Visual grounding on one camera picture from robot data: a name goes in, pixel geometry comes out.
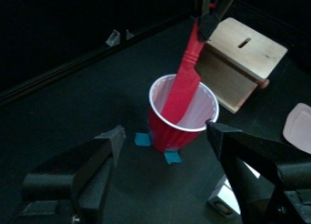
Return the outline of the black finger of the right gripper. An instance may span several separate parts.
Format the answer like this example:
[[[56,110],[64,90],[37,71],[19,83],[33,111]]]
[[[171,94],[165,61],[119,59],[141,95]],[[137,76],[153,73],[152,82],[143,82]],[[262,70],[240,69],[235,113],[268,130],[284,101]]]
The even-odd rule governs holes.
[[[197,0],[197,40],[207,41],[220,23],[220,18],[215,13],[216,4],[211,0]]]
[[[215,13],[219,18],[223,18],[231,4],[234,3],[235,0],[216,0],[215,2]]]

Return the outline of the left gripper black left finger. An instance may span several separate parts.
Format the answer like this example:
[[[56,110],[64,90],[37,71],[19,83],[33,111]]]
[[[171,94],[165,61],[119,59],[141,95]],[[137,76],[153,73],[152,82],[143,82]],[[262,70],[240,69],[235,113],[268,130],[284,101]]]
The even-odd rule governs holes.
[[[124,140],[125,129],[117,126],[27,174],[16,224],[103,224]]]

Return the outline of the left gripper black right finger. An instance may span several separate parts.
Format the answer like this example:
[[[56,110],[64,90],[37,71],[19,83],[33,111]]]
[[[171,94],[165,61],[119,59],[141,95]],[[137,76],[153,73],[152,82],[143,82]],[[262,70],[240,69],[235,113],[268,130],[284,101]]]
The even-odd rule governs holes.
[[[311,155],[212,121],[207,139],[243,224],[311,224]]]

